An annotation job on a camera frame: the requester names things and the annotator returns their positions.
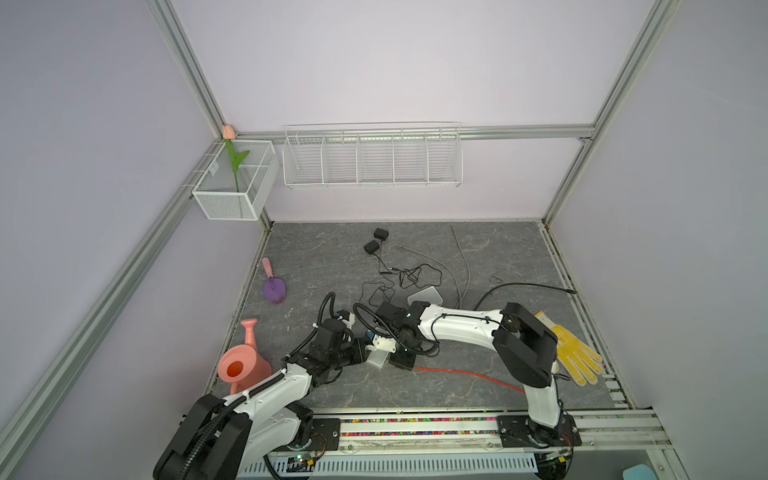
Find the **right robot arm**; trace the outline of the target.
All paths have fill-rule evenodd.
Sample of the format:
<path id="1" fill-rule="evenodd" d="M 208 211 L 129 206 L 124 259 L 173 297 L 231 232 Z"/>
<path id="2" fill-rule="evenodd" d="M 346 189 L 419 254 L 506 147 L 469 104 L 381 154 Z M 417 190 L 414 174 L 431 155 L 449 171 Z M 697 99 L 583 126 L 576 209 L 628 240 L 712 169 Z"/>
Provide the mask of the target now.
<path id="1" fill-rule="evenodd" d="M 521 304 L 470 311 L 423 301 L 407 308 L 384 302 L 377 310 L 355 303 L 352 313 L 372 333 L 393 340 L 397 353 L 411 357 L 436 356 L 446 341 L 495 351 L 524 386 L 533 426 L 553 430 L 560 424 L 563 409 L 555 380 L 558 338 Z"/>

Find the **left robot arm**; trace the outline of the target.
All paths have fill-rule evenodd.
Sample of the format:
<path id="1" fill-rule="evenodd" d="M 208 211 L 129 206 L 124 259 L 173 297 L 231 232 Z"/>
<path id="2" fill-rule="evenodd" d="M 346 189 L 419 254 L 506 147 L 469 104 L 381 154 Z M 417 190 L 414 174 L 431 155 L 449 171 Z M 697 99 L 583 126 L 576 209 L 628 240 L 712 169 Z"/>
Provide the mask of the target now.
<path id="1" fill-rule="evenodd" d="M 154 479 L 234 479 L 273 450 L 310 441 L 313 412 L 300 401 L 333 382 L 332 373 L 366 361 L 365 339 L 345 323 L 328 293 L 315 328 L 277 373 L 224 398 L 200 397 L 157 461 Z"/>

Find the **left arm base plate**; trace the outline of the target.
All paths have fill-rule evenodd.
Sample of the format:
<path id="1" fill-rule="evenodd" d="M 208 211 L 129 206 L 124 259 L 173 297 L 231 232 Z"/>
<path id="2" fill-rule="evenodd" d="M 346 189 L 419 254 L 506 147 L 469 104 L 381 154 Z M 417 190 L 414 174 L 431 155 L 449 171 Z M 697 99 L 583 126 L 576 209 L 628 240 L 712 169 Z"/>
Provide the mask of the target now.
<path id="1" fill-rule="evenodd" d="M 337 451 L 340 440 L 340 418 L 314 418 L 302 423 L 296 437 L 278 451 Z"/>

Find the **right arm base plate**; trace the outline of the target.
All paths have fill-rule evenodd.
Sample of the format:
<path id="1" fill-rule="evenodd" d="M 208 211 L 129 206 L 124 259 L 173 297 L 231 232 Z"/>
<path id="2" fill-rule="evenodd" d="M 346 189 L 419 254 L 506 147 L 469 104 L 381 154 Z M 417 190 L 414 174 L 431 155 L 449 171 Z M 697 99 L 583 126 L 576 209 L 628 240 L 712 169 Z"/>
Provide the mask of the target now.
<path id="1" fill-rule="evenodd" d="M 545 449 L 582 445 L 575 420 L 566 413 L 560 415 L 555 427 L 539 425 L 523 414 L 499 415 L 497 426 L 502 446 L 505 448 Z"/>

